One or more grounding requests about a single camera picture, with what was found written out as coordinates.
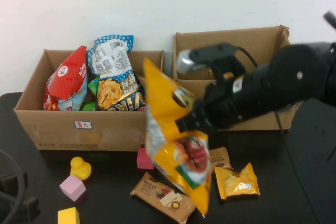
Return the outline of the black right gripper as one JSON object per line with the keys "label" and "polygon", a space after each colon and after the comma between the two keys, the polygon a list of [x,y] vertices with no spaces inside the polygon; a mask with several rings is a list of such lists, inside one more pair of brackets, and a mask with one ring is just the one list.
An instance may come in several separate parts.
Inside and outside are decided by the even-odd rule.
{"label": "black right gripper", "polygon": [[244,77],[239,76],[208,83],[202,99],[194,102],[190,115],[175,121],[179,132],[215,133],[243,122],[246,117],[235,101],[235,95],[242,90],[243,80]]}

